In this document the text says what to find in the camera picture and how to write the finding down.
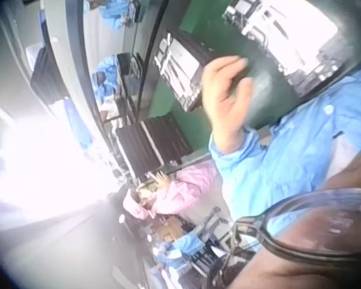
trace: worker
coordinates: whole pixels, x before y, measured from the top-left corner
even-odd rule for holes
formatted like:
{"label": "worker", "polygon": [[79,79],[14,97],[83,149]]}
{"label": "worker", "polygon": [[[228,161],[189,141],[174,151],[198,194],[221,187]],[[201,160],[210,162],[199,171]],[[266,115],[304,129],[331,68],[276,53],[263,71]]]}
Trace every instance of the worker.
{"label": "worker", "polygon": [[238,56],[221,57],[205,67],[202,77],[203,106],[212,124],[209,150],[234,220],[324,185],[337,140],[350,148],[344,166],[361,151],[361,70],[282,117],[270,127],[273,139],[264,147],[245,125],[252,79],[240,80],[235,97],[229,93],[246,65]]}
{"label": "worker", "polygon": [[216,174],[212,160],[188,166],[172,178],[159,172],[155,177],[158,189],[130,189],[123,206],[138,219],[154,218],[157,213],[177,214],[209,192]]}
{"label": "worker", "polygon": [[129,0],[84,0],[84,12],[97,9],[108,26],[114,30],[129,20]]}
{"label": "worker", "polygon": [[[162,278],[162,270],[169,270],[170,268],[179,270],[180,268],[183,268],[193,255],[204,248],[205,244],[202,240],[209,239],[220,223],[227,223],[226,220],[220,217],[220,212],[221,210],[219,207],[214,207],[210,214],[202,220],[201,224],[196,226],[191,232],[172,242],[160,242],[154,253],[158,263],[150,269],[153,282],[156,283],[155,288],[167,288],[167,286],[165,286],[165,281]],[[176,255],[171,258],[171,253],[175,253],[176,250],[182,255]]]}
{"label": "worker", "polygon": [[117,92],[117,58],[111,55],[104,58],[98,65],[97,71],[91,76],[95,100],[100,107],[106,98],[113,97]]}
{"label": "worker", "polygon": [[[351,187],[361,188],[361,152],[343,171],[330,178],[320,190]],[[359,203],[361,202],[358,198],[348,199],[350,207],[343,203],[340,203],[343,206],[339,206],[330,202],[320,210],[317,203],[314,208],[306,211],[307,214],[301,214],[299,218],[290,220],[280,236],[273,237],[277,237],[283,244],[293,245],[301,250],[309,249],[319,257],[321,253],[334,253],[336,250],[342,253],[361,254]],[[295,263],[277,257],[264,248],[258,252],[255,252],[254,248],[250,246],[244,250],[236,247],[232,254],[235,257],[231,257],[232,260],[229,262],[226,261],[226,255],[221,255],[210,269],[205,288],[361,288],[358,285],[361,283],[361,267],[356,264],[351,267],[344,266],[343,270],[335,270],[337,265],[334,264],[333,269],[330,269],[325,265],[309,265],[303,260]],[[344,287],[337,286],[341,282],[344,283]]]}

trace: blue sleeve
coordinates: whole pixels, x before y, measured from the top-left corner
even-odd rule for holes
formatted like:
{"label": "blue sleeve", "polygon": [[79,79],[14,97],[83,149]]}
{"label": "blue sleeve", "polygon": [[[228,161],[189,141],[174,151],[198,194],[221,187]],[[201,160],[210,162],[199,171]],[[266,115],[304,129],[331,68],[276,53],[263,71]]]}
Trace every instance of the blue sleeve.
{"label": "blue sleeve", "polygon": [[106,57],[99,63],[99,65],[97,66],[97,70],[105,71],[109,67],[116,66],[116,61],[116,55]]}
{"label": "blue sleeve", "polygon": [[242,146],[235,152],[227,155],[222,154],[218,150],[212,135],[210,136],[209,150],[223,177],[227,173],[230,174],[231,171],[245,159],[258,156],[263,152],[263,149],[259,144],[259,136],[257,132],[253,129],[244,129],[244,131],[245,138]]}

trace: glass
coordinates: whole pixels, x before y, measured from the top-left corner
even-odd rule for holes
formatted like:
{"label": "glass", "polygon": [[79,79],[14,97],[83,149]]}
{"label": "glass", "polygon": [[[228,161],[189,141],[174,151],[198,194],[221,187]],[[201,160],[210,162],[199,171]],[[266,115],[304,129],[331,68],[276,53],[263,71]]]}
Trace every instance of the glass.
{"label": "glass", "polygon": [[238,255],[242,236],[258,240],[243,250],[261,244],[293,262],[330,267],[357,264],[361,262],[361,189],[303,193],[258,216],[240,218],[232,229],[231,251],[219,272],[221,277]]}
{"label": "glass", "polygon": [[156,18],[159,17],[160,6],[163,0],[133,1],[137,10],[135,21],[125,28],[123,36],[123,52],[126,59],[129,58],[126,70],[121,79],[123,80],[122,97],[125,98],[128,112],[128,124],[139,118],[141,96],[139,88],[143,80],[144,62],[150,55],[149,43]]}

